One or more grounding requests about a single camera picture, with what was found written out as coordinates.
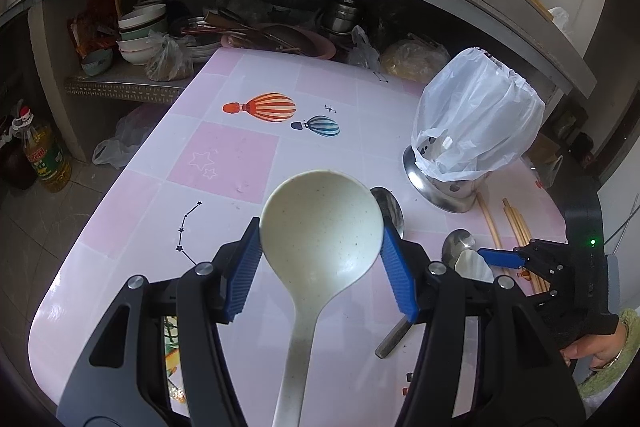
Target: orange hot air balloon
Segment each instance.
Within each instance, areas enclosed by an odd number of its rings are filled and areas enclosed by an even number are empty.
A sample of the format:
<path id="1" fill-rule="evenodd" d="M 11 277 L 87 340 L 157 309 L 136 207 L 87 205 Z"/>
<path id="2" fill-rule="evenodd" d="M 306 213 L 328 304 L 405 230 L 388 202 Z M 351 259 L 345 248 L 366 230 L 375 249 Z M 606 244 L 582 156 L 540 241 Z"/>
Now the orange hot air balloon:
<path id="1" fill-rule="evenodd" d="M 279 92 L 266 92 L 260 94 L 247 103 L 225 103 L 222 106 L 224 112 L 234 114 L 247 111 L 251 116 L 267 122 L 281 122 L 289 120 L 296 111 L 296 104 L 288 96 Z"/>

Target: table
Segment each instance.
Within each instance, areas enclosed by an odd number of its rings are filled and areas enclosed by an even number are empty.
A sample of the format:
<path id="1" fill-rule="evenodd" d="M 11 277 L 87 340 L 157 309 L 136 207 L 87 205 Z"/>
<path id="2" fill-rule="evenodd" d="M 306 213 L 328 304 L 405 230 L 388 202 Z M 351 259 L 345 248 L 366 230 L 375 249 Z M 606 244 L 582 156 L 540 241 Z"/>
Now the table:
<path id="1" fill-rule="evenodd" d="M 477 205 L 449 214 L 421 197 L 404 174 L 402 152 L 421 90 L 410 80 L 334 62 L 217 51 L 105 195 L 40 305 L 29 337 L 39 386 L 59 402 L 84 343 L 130 275 L 172 279 L 192 261 L 210 260 L 222 244 L 241 237 L 275 187 L 299 172 L 334 169 L 389 188 L 404 213 L 405 238 L 423 245 L 431 259 L 440 258 L 444 238 L 457 228 L 493 247 Z M 316 116 L 334 120 L 340 133 L 323 136 Z M 516 242 L 503 197 L 534 237 L 564 241 L 561 214 L 520 161 L 489 176 L 482 193 L 505 248 Z M 517 280 L 531 293 L 529 283 Z M 219 328 L 250 426 L 268 425 L 273 417 L 293 314 L 286 289 L 263 258 L 244 311 Z M 327 305 L 314 340 L 303 426 L 395 422 L 424 330 L 412 328 L 396 352 L 377 359 L 376 346 L 400 318 L 380 259 Z M 473 386 L 471 331 L 467 340 L 458 413 L 468 410 Z M 182 404 L 172 405 L 184 412 Z"/>

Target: metal screw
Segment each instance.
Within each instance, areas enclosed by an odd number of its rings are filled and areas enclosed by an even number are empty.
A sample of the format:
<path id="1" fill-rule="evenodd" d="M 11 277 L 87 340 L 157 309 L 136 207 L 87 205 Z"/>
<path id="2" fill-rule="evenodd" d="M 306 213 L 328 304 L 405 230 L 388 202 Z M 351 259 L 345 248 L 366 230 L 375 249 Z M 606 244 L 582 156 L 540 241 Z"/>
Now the metal screw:
<path id="1" fill-rule="evenodd" d="M 510 290 L 514 284 L 513 279 L 508 275 L 500 275 L 500 277 L 498 277 L 498 286 L 503 290 Z"/>
<path id="2" fill-rule="evenodd" d="M 211 272 L 213 272 L 213 265 L 211 263 L 200 263 L 196 266 L 197 275 L 209 275 Z"/>
<path id="3" fill-rule="evenodd" d="M 429 265 L 429 272 L 433 275 L 444 275 L 447 272 L 447 267 L 439 261 L 434 261 Z"/>
<path id="4" fill-rule="evenodd" d="M 145 282 L 145 278 L 142 277 L 142 275 L 133 275 L 132 277 L 129 277 L 127 286 L 132 290 L 135 290 L 136 288 L 140 288 L 143 282 Z"/>

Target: cooking oil bottle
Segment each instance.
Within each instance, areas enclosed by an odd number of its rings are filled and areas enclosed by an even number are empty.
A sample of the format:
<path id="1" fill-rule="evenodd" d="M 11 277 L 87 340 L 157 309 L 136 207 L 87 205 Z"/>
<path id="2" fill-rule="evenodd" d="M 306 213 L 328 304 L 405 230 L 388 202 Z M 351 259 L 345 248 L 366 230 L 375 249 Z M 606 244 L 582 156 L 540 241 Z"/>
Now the cooking oil bottle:
<path id="1" fill-rule="evenodd" d="M 31 110 L 23 106 L 20 118 L 13 124 L 14 132 L 22 139 L 22 149 L 49 192 L 58 192 L 71 177 L 71 163 L 56 141 L 51 126 L 33 118 Z"/>

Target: shelf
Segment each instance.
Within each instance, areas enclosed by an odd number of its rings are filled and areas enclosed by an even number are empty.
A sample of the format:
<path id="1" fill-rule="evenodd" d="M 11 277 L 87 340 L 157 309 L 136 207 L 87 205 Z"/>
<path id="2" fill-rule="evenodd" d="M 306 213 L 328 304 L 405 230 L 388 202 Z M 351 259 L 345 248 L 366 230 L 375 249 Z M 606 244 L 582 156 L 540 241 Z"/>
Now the shelf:
<path id="1" fill-rule="evenodd" d="M 202 64 L 194 65 L 194 76 Z M 191 78 L 173 82 L 154 82 L 145 74 L 144 66 L 134 66 L 120 57 L 114 57 L 113 66 L 96 76 L 83 71 L 65 80 L 65 91 L 80 96 L 116 98 L 135 102 L 172 104 L 191 82 Z"/>

